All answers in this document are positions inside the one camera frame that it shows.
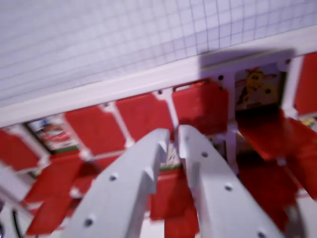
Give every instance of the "screw hole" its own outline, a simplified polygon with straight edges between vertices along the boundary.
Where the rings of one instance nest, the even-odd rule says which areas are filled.
[[[265,89],[264,91],[266,94],[270,94],[271,93],[271,90],[269,88]]]
[[[87,218],[84,222],[84,227],[90,227],[93,224],[93,220],[90,218]]]
[[[118,178],[118,175],[117,175],[117,174],[112,174],[112,175],[110,175],[109,180],[110,180],[111,182],[113,182],[113,181],[116,181],[117,178]]]
[[[208,153],[205,152],[205,151],[203,151],[203,152],[202,152],[202,156],[205,157],[205,158],[207,158],[207,157],[208,157]]]
[[[263,232],[258,232],[259,238],[266,238],[266,235]]]
[[[226,184],[226,185],[224,186],[224,189],[226,189],[226,190],[229,191],[229,192],[231,192],[231,191],[233,190],[232,185],[230,185],[230,184]]]

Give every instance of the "red panel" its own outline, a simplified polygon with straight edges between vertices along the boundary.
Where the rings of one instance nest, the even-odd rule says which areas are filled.
[[[305,159],[288,161],[287,167],[313,198],[317,199],[317,154]]]
[[[295,105],[299,115],[317,112],[316,63],[317,53],[305,56],[295,98]]]
[[[152,93],[118,100],[116,105],[135,141],[157,128],[167,128],[173,132],[166,101],[156,99]]]
[[[112,113],[92,106],[66,112],[65,118],[94,155],[124,149],[125,138]]]
[[[75,154],[73,156],[68,154],[66,157],[60,155],[59,158],[55,158],[54,162],[39,175],[24,201],[33,203],[68,194],[81,165],[82,160]]]
[[[66,216],[72,199],[68,196],[54,197],[45,201],[29,226],[26,234],[46,235],[55,231]]]
[[[296,204],[298,186],[284,167],[266,163],[262,166],[239,167],[239,178],[253,198],[284,231],[288,223],[285,207]]]
[[[180,124],[188,124],[203,134],[227,130],[228,92],[214,82],[173,93]]]
[[[157,192],[151,195],[152,220],[183,216],[186,208],[193,203],[182,169],[158,177]]]
[[[194,204],[181,217],[168,218],[164,222],[165,238],[194,238],[199,232],[197,212]]]
[[[237,119],[241,134],[264,160],[301,154],[315,146],[317,134],[282,114]]]
[[[0,129],[0,158],[16,171],[37,167],[39,158],[16,135],[10,135]]]

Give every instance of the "cartoon picture card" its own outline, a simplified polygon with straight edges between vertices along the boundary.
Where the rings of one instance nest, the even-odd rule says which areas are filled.
[[[280,71],[276,63],[249,68],[235,75],[236,111],[278,103]]]
[[[180,168],[182,166],[182,163],[179,159],[179,156],[177,154],[175,145],[173,142],[170,142],[167,150],[167,160],[165,163],[161,163],[160,170],[166,171],[166,170],[173,170],[176,168]]]
[[[64,122],[58,115],[29,122],[27,126],[53,154],[78,149],[78,142],[70,131],[65,130]]]

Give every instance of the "white grid surface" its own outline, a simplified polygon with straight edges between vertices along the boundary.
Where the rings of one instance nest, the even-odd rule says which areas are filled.
[[[2,0],[0,107],[314,24],[315,0]]]

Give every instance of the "giraffe illustration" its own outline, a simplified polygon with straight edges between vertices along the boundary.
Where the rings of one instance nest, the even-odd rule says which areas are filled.
[[[248,77],[236,82],[236,86],[241,85],[241,83],[246,83],[246,86],[242,89],[237,105],[248,102],[250,96],[258,90],[262,90],[263,93],[267,95],[271,94],[273,90],[272,85],[263,83],[263,80],[274,78],[276,74],[264,74],[259,70],[259,67],[246,69],[246,71],[249,74]]]

